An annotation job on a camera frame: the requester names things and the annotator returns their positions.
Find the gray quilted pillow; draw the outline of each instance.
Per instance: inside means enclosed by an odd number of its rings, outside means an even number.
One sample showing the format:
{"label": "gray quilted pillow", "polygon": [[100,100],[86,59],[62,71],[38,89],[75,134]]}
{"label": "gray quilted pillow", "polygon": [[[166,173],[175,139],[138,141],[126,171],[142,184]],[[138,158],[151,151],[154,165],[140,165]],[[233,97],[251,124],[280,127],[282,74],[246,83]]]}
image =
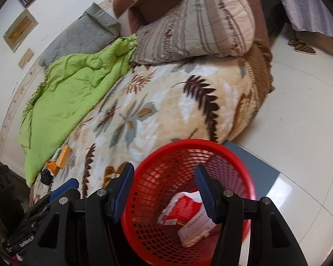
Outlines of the gray quilted pillow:
{"label": "gray quilted pillow", "polygon": [[120,28],[119,22],[93,3],[48,46],[39,64],[49,66],[68,54],[99,52],[120,36]]}

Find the white wall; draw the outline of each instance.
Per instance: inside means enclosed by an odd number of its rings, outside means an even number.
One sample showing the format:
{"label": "white wall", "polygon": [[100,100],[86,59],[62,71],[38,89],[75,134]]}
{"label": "white wall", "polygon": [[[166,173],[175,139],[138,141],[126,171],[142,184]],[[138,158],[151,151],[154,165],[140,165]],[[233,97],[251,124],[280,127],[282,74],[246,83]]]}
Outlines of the white wall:
{"label": "white wall", "polygon": [[23,95],[21,102],[17,105],[16,114],[13,116],[10,129],[6,136],[6,142],[2,150],[0,161],[6,164],[13,172],[24,177],[23,166],[25,163],[24,151],[17,142],[17,136],[20,132],[21,114],[26,105],[27,100],[32,93],[36,91],[37,86],[44,79],[43,71],[38,72],[36,77],[31,81],[26,93]]}
{"label": "white wall", "polygon": [[[28,10],[38,21],[38,25],[13,53],[4,41],[3,35],[24,10],[24,7],[19,0],[7,0],[0,10],[0,130],[11,99],[34,61],[52,40],[77,19],[92,2],[100,3],[102,1],[35,0],[28,7]],[[17,64],[28,48],[33,50],[34,57],[22,70]],[[10,142],[18,144],[17,138],[14,137],[18,135],[18,132],[11,135],[13,136],[11,136]],[[23,167],[22,161],[17,165],[18,169],[21,167]]]}

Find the slipper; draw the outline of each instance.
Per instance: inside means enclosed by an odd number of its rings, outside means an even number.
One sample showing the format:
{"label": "slipper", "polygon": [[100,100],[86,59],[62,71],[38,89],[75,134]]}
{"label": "slipper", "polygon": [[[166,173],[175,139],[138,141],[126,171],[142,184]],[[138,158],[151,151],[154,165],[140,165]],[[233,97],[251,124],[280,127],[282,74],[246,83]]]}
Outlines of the slipper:
{"label": "slipper", "polygon": [[315,55],[316,51],[306,43],[301,43],[295,46],[295,51],[299,53],[306,53],[310,55]]}
{"label": "slipper", "polygon": [[295,38],[295,39],[291,39],[288,43],[287,43],[287,45],[289,45],[289,46],[291,46],[291,47],[296,47],[298,44],[301,44],[301,43],[304,43],[302,40],[300,40],[300,39],[297,39],[297,38]]}

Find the blue gripper pad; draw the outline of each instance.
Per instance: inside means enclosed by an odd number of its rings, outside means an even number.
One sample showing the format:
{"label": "blue gripper pad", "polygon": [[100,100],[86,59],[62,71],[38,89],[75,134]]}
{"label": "blue gripper pad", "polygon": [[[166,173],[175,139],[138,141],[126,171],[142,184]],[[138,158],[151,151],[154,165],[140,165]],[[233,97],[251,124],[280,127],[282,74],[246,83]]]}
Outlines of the blue gripper pad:
{"label": "blue gripper pad", "polygon": [[71,178],[67,182],[65,182],[61,187],[58,189],[54,190],[51,193],[51,196],[49,198],[49,202],[52,202],[54,199],[59,197],[63,192],[65,192],[69,188],[79,188],[79,182],[77,179]]}
{"label": "blue gripper pad", "polygon": [[208,175],[206,168],[202,164],[195,167],[195,182],[200,192],[207,216],[212,219],[213,223],[216,223],[216,200],[212,193],[214,184],[210,175]]}
{"label": "blue gripper pad", "polygon": [[133,180],[135,178],[135,168],[131,163],[127,163],[118,177],[118,181],[111,193],[111,202],[113,203],[112,219],[115,223],[121,218],[125,210],[128,197],[130,195]]}

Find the red plastic basket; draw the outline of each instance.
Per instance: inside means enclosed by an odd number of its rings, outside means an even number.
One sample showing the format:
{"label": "red plastic basket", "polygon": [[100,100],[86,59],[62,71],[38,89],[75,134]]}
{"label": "red plastic basket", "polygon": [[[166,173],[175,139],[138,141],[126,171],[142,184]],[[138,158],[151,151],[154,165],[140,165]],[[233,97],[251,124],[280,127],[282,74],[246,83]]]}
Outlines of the red plastic basket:
{"label": "red plastic basket", "polygon": [[[137,168],[122,217],[129,244],[151,265],[210,265],[218,234],[185,248],[178,237],[178,226],[157,223],[175,193],[197,191],[194,170],[200,163],[224,188],[243,198],[255,199],[254,183],[247,168],[224,146],[207,140],[187,139],[161,147]],[[250,221],[244,221],[243,239],[249,229]]]}

